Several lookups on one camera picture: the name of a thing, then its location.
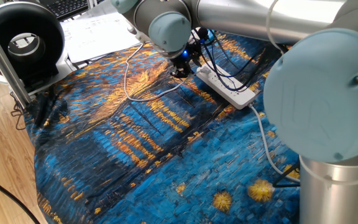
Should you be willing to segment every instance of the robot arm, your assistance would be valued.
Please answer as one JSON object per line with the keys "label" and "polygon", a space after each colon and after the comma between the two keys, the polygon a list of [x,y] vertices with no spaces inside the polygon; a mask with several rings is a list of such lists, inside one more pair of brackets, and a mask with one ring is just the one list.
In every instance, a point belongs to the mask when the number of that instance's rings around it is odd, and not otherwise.
{"label": "robot arm", "polygon": [[[272,3],[112,0],[171,60],[196,27],[268,40]],[[264,105],[278,136],[301,156],[300,221],[358,224],[358,0],[279,0],[270,20],[274,41],[294,45],[272,67]]]}

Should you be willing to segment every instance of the blue patterned tablecloth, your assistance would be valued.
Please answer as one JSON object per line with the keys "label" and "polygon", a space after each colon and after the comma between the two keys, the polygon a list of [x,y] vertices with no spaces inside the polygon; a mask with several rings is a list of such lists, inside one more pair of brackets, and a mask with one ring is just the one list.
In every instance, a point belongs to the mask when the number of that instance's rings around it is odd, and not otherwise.
{"label": "blue patterned tablecloth", "polygon": [[[239,66],[269,46],[218,37]],[[134,50],[72,73],[26,109],[38,203],[47,221],[296,223],[299,191],[272,187],[278,174],[266,160],[252,111],[235,110],[197,77],[157,100],[129,101],[123,73]],[[236,72],[217,46],[214,54],[218,65]],[[279,55],[269,56],[252,90],[261,91]],[[177,85],[180,80],[168,75],[171,69],[146,45],[129,70],[130,95],[148,98]],[[288,168],[297,155],[276,137],[263,114],[262,94],[254,106],[263,116],[273,161],[281,170]]]}

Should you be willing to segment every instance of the silver metal cylinder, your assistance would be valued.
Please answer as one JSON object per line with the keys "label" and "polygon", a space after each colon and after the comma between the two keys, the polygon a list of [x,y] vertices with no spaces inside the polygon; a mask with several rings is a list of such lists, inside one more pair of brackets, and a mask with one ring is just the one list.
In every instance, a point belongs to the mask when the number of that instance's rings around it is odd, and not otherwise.
{"label": "silver metal cylinder", "polygon": [[358,166],[300,159],[300,224],[358,224]]}
{"label": "silver metal cylinder", "polygon": [[12,88],[17,100],[20,102],[23,108],[31,102],[30,96],[21,83],[17,73],[13,69],[12,64],[6,57],[1,45],[0,45],[0,72],[4,75],[9,86]]}
{"label": "silver metal cylinder", "polygon": [[[270,32],[281,44],[295,44],[333,22],[346,0],[279,0]],[[205,28],[268,40],[266,17],[273,0],[199,0],[198,22]]]}

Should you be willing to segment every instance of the power strip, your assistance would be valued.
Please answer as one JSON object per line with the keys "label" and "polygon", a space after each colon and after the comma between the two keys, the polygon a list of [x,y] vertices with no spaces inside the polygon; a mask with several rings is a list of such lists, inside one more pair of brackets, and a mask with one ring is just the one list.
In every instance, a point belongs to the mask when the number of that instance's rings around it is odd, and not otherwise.
{"label": "power strip", "polygon": [[[221,67],[216,66],[216,68],[221,74],[225,76],[230,76],[230,74],[228,74]],[[243,109],[248,104],[253,102],[253,100],[256,97],[256,94],[250,89],[246,89],[245,91],[242,92],[228,90],[221,83],[216,73],[213,70],[211,70],[207,64],[204,64],[202,67],[197,69],[196,76],[200,78],[202,81],[204,81],[213,90],[219,93],[219,95],[221,95],[225,100],[227,100],[229,103],[231,103],[235,108],[239,110]],[[221,78],[225,82],[225,84],[231,88],[238,88],[242,86],[242,83],[239,80],[235,79],[234,77],[230,77],[230,78],[221,77]]]}

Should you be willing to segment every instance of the metal frame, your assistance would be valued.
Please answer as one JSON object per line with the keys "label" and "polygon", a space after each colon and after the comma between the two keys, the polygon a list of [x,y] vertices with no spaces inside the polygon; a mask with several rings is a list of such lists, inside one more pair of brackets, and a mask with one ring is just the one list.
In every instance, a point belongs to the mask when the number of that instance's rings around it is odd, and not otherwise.
{"label": "metal frame", "polygon": [[88,2],[88,10],[96,7],[98,5],[97,0],[87,0]]}
{"label": "metal frame", "polygon": [[13,93],[15,94],[18,102],[23,108],[25,108],[30,102],[30,96],[24,88],[23,83],[20,81],[17,73],[13,69],[12,64],[9,59],[6,57],[5,52],[3,51],[0,45],[0,72],[5,77],[9,86],[11,87]]}

